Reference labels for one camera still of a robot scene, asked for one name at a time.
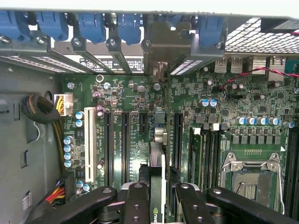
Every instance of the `black expansion slot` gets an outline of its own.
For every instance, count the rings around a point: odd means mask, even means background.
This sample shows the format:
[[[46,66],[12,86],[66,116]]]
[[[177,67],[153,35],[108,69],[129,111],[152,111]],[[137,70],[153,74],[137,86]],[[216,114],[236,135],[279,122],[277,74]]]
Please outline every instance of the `black expansion slot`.
[[[105,185],[112,186],[114,181],[114,144],[113,144],[113,114],[104,114],[104,141],[105,141]]]
[[[129,182],[130,166],[130,113],[121,113],[121,182]]]
[[[299,221],[299,129],[289,131],[283,201],[285,215]]]
[[[173,118],[173,150],[172,164],[180,171],[183,138],[183,114],[175,113]]]

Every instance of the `electrolytic capacitor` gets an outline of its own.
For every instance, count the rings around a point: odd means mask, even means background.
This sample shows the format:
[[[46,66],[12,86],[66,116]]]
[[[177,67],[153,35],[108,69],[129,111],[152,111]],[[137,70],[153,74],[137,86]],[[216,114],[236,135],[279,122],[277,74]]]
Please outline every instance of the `electrolytic capacitor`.
[[[73,142],[74,142],[74,138],[72,136],[70,136],[70,135],[64,138],[64,144],[65,145],[69,145],[69,144],[71,144]]]
[[[259,125],[266,125],[268,123],[268,120],[266,118],[258,118],[258,119],[256,119],[256,122]]]
[[[247,117],[246,118],[246,124],[248,125],[254,125],[256,123],[256,119],[252,117]]]
[[[83,127],[84,121],[83,120],[76,120],[76,127]]]
[[[294,128],[295,124],[293,122],[285,121],[284,126],[287,127],[287,128]]]
[[[70,152],[64,154],[64,159],[70,160],[71,158],[73,158],[73,156],[74,156],[74,153],[72,151],[70,151]]]
[[[270,83],[267,87],[268,87],[268,89],[275,89],[275,88],[280,87],[280,83],[278,83],[278,82]]]
[[[244,125],[245,124],[245,118],[237,117],[236,122],[239,125]]]
[[[100,161],[98,162],[97,168],[102,169],[104,165],[105,165],[105,160],[104,158],[101,158]]]
[[[83,119],[84,118],[84,112],[82,112],[82,111],[77,112],[76,115],[75,115],[75,118],[78,119],[78,120]]]
[[[64,166],[67,167],[67,168],[70,168],[73,164],[74,164],[73,159],[64,161]]]
[[[206,107],[206,106],[209,106],[209,101],[207,99],[201,99],[199,101],[199,104]]]
[[[271,125],[278,125],[279,124],[279,119],[278,118],[269,118],[268,122]]]
[[[73,144],[69,144],[69,145],[64,146],[64,151],[66,153],[69,153],[71,150],[73,150],[73,148],[74,148],[74,145]]]

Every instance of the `black chip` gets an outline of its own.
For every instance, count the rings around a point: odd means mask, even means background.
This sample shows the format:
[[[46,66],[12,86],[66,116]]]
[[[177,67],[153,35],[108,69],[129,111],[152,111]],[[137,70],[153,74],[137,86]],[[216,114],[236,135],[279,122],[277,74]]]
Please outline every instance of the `black chip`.
[[[80,178],[85,179],[85,169],[84,168],[77,167],[75,173],[76,173],[76,179],[80,179]]]
[[[260,106],[260,112],[266,112],[267,111],[267,107],[265,106]]]
[[[228,110],[222,110],[222,115],[223,116],[228,116]]]
[[[75,129],[75,139],[84,139],[84,128]]]
[[[200,113],[200,112],[201,112],[201,108],[200,108],[200,107],[196,107],[196,108],[195,108],[195,112],[196,112],[196,113]]]
[[[211,113],[216,113],[216,108],[211,108]]]

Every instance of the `hole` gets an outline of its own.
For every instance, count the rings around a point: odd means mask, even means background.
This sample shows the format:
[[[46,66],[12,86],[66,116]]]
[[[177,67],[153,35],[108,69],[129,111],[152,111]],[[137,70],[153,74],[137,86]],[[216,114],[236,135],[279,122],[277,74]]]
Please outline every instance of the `hole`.
[[[197,220],[198,220],[199,223],[203,223],[203,222],[204,222],[204,218],[201,217],[201,216],[198,216],[198,217],[197,217]]]
[[[53,102],[53,94],[50,91],[46,91],[45,98],[50,102]]]
[[[133,220],[133,222],[136,222],[136,223],[137,223],[137,222],[139,221],[139,217],[138,217],[138,216],[135,216],[135,217],[132,218],[132,220]]]

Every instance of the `screw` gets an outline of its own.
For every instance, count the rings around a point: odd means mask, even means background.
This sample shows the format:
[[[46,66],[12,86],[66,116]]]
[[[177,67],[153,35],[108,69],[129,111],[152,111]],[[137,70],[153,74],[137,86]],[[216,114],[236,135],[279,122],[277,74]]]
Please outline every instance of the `screw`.
[[[181,185],[181,187],[184,188],[184,189],[188,189],[188,188],[189,188],[188,184],[185,184],[185,183],[183,183],[183,184]]]
[[[219,190],[219,189],[213,189],[213,192],[218,195],[222,193],[221,190]]]
[[[44,45],[46,43],[46,40],[41,36],[38,36],[36,38],[36,41],[37,41],[38,44],[41,44],[41,45]]]
[[[215,44],[215,48],[216,48],[216,49],[220,49],[221,46],[222,46],[222,43],[217,43],[217,44]]]
[[[81,46],[81,41],[80,41],[79,38],[75,37],[74,40],[73,40],[73,42],[74,42],[74,44],[75,44],[77,47]]]
[[[116,45],[116,42],[114,39],[110,39],[110,45],[112,45],[112,46]]]
[[[9,43],[10,39],[6,36],[0,36],[0,41],[2,41],[3,43]]]

